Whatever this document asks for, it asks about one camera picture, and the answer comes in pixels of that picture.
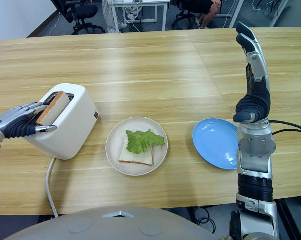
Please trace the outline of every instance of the robotic hand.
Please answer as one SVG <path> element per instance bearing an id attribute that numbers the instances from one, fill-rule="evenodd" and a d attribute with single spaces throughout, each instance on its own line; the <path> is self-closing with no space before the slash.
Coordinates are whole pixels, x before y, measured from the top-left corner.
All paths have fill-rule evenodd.
<path id="1" fill-rule="evenodd" d="M 236 30 L 236 40 L 246 54 L 248 65 L 247 94 L 237 104 L 233 117 L 234 122 L 240 124 L 236 195 L 240 211 L 231 214 L 230 236 L 239 240 L 252 233 L 264 233 L 268 234 L 268 239 L 273 239 L 279 237 L 279 230 L 277 207 L 273 202 L 271 155 L 276 144 L 268 119 L 271 108 L 269 75 L 263 50 L 254 33 L 241 22 Z"/>
<path id="2" fill-rule="evenodd" d="M 32 120 L 48 105 L 48 102 L 31 102 L 14 107 L 0 115 L 0 148 L 4 139 L 26 137 L 56 130 L 57 127 L 54 125 L 36 126 L 32 124 Z"/>

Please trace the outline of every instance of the wood grain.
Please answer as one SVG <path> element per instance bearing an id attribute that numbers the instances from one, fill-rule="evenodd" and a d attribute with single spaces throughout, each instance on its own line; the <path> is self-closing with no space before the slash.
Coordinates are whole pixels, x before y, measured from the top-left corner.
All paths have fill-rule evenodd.
<path id="1" fill-rule="evenodd" d="M 254 29 L 270 72 L 270 118 L 301 125 L 301 28 Z M 40 37 L 0 41 L 0 114 L 38 101 L 60 83 L 87 88 L 100 119 L 76 157 L 58 160 L 51 192 L 60 214 L 114 205 L 155 208 L 234 203 L 237 173 L 197 153 L 202 119 L 232 122 L 245 95 L 246 59 L 234 29 Z M 169 140 L 156 171 L 118 173 L 105 144 L 120 121 L 154 119 Z M 273 124 L 275 131 L 285 128 Z M 301 196 L 301 133 L 275 136 L 274 196 Z M 45 177 L 51 159 L 23 139 L 0 150 L 0 215 L 51 214 Z"/>

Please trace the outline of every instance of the lettuce leaf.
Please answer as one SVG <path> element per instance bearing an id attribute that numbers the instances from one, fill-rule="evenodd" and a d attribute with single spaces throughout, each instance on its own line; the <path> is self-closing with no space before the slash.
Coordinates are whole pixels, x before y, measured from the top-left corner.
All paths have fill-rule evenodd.
<path id="1" fill-rule="evenodd" d="M 126 130 L 128 136 L 128 145 L 127 150 L 130 153 L 140 154 L 146 153 L 149 146 L 153 144 L 156 145 L 164 145 L 165 138 L 162 136 L 158 136 L 152 132 L 152 130 L 144 131 L 136 131 L 132 132 Z"/>

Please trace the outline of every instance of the person's leg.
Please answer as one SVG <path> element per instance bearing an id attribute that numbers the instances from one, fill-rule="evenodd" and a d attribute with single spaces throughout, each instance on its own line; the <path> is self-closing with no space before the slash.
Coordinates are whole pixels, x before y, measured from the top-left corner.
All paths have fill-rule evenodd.
<path id="1" fill-rule="evenodd" d="M 206 16 L 205 13 L 202 13 L 201 15 L 199 15 L 198 20 L 202 21 L 204 19 L 204 17 Z"/>
<path id="2" fill-rule="evenodd" d="M 213 18 L 220 12 L 220 8 L 213 4 L 209 10 L 209 13 L 207 13 L 202 20 L 202 24 L 200 26 L 201 29 L 204 29 L 207 27 L 207 25 L 213 20 Z"/>
<path id="3" fill-rule="evenodd" d="M 105 22 L 107 24 L 108 33 L 112 33 L 112 34 L 117 33 L 113 11 L 111 6 L 108 5 L 108 0 L 102 0 L 102 12 L 104 14 Z M 117 21 L 118 21 L 118 26 L 121 29 L 124 24 L 120 22 L 118 18 Z"/>
<path id="4" fill-rule="evenodd" d="M 143 7 L 132 7 L 130 10 L 130 14 L 127 15 L 127 17 L 129 18 L 129 20 L 131 21 L 135 21 L 138 14 L 140 13 L 140 11 L 142 10 Z"/>

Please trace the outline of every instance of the beige plate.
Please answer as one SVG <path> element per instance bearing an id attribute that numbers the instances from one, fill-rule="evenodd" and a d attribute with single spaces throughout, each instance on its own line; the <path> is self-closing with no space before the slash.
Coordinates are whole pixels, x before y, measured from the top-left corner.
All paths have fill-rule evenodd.
<path id="1" fill-rule="evenodd" d="M 165 145 L 154 145 L 153 147 L 154 166 L 119 162 L 126 130 L 130 130 L 132 132 L 146 132 L 149 129 L 151 129 L 154 134 L 165 138 Z M 147 117 L 137 116 L 121 121 L 111 130 L 106 141 L 106 155 L 109 163 L 117 171 L 128 176 L 142 176 L 157 169 L 164 161 L 168 149 L 168 138 L 164 129 L 157 122 Z"/>

